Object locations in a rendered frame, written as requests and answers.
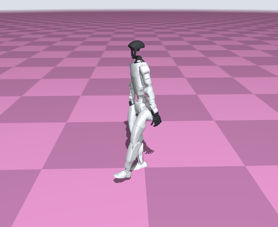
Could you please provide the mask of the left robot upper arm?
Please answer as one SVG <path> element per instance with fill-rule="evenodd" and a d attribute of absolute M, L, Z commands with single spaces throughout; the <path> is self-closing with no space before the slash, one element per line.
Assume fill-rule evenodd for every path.
<path fill-rule="evenodd" d="M 146 88 L 144 88 L 144 94 L 148 95 L 148 89 L 152 87 L 152 81 L 151 81 L 151 77 L 150 77 L 150 69 L 148 67 L 148 65 L 142 64 L 139 66 L 139 72 L 143 77 L 143 81 L 144 84 L 146 85 Z"/>

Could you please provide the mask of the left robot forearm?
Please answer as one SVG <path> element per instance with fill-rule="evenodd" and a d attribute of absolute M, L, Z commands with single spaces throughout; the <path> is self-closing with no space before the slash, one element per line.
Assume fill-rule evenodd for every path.
<path fill-rule="evenodd" d="M 155 104 L 155 93 L 153 91 L 153 89 L 149 88 L 148 89 L 148 95 L 147 99 L 148 99 L 148 103 L 149 103 L 149 108 L 154 112 L 154 114 L 158 113 L 158 109 L 156 107 Z"/>

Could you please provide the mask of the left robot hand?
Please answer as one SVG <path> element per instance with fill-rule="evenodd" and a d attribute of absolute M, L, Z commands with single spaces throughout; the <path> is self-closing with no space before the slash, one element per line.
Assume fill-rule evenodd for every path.
<path fill-rule="evenodd" d="M 160 124 L 161 121 L 161 117 L 158 115 L 158 113 L 154 114 L 154 112 L 151 110 L 151 113 L 153 115 L 153 121 L 151 123 L 151 125 L 155 122 L 155 125 L 153 125 L 154 127 L 155 126 L 158 126 Z"/>

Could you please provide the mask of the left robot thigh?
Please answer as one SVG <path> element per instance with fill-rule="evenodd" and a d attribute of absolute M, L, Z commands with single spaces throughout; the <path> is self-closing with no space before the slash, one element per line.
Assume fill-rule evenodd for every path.
<path fill-rule="evenodd" d="M 153 115 L 148 107 L 145 107 L 145 109 L 141 110 L 141 112 L 135 120 L 135 123 L 131 131 L 130 143 L 132 143 L 132 147 L 134 147 L 137 144 L 137 142 L 140 142 L 139 138 L 141 137 L 143 131 L 146 128 L 145 121 L 151 121 L 152 119 Z"/>

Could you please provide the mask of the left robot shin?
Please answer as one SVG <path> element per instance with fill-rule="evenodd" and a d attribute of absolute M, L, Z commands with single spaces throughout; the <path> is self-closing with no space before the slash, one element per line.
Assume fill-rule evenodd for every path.
<path fill-rule="evenodd" d="M 127 154 L 126 154 L 125 168 L 124 168 L 124 171 L 126 173 L 129 173 L 132 163 L 134 162 L 134 160 L 136 159 L 139 153 L 140 147 L 141 147 L 140 142 L 137 142 L 137 144 L 134 147 L 132 147 L 132 143 L 129 144 Z"/>

